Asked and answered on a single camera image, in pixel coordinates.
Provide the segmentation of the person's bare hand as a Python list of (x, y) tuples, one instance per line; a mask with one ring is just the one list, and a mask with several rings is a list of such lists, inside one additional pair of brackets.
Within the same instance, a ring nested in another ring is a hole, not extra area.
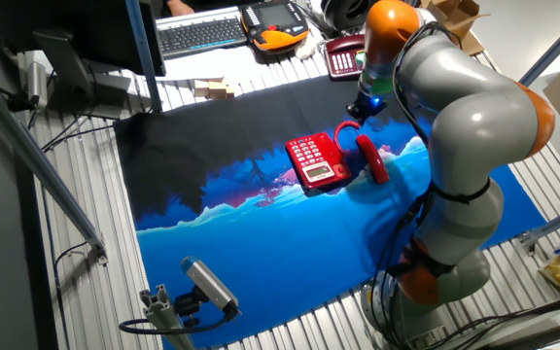
[(194, 14), (194, 9), (182, 0), (167, 0), (166, 6), (173, 17), (188, 16)]

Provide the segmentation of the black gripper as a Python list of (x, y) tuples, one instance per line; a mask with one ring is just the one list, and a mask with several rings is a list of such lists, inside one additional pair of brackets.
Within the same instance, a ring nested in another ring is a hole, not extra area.
[(373, 117), (387, 106), (388, 104), (383, 97), (370, 96), (359, 91), (354, 102), (346, 106), (346, 111), (353, 119), (358, 120), (360, 126), (363, 126), (370, 123)]

